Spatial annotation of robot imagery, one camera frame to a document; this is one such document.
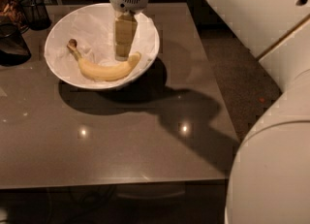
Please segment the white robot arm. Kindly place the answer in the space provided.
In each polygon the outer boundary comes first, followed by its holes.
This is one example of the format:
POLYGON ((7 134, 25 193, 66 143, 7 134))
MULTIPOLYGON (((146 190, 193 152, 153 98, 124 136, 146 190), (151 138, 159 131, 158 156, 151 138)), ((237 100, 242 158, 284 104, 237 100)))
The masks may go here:
POLYGON ((225 224, 310 224, 309 0, 206 0, 282 94, 241 143, 225 224))

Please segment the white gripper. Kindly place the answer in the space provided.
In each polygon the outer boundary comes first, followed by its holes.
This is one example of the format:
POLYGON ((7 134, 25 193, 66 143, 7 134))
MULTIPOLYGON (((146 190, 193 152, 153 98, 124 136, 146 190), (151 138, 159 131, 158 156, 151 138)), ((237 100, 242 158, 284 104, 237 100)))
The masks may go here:
POLYGON ((114 23, 114 50, 116 59, 124 61, 128 58, 134 41, 138 22, 134 14, 142 12, 149 0, 109 0, 114 10, 119 13, 114 23))

